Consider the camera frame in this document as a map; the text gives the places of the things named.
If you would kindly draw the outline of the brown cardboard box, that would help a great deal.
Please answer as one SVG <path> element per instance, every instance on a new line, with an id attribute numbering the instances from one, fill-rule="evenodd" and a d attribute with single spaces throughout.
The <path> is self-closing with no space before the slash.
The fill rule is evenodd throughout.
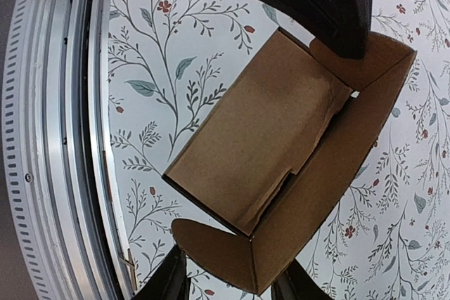
<path id="1" fill-rule="evenodd" d="M 234 287 L 271 287 L 356 177 L 415 57 L 377 33 L 351 60 L 275 31 L 163 174 L 222 224 L 174 220 L 180 249 Z"/>

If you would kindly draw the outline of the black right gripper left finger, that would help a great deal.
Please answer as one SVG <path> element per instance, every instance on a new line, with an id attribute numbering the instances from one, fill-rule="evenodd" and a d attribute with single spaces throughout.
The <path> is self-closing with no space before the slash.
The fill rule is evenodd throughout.
<path id="1" fill-rule="evenodd" d="M 186 255 L 174 245 L 153 276 L 131 300 L 189 299 L 191 279 L 186 274 Z"/>

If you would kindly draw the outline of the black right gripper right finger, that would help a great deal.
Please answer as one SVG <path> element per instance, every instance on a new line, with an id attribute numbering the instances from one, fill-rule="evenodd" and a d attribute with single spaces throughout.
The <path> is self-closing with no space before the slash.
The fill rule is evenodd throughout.
<path id="1" fill-rule="evenodd" d="M 309 276 L 297 260 L 271 285 L 273 300 L 333 300 Z"/>

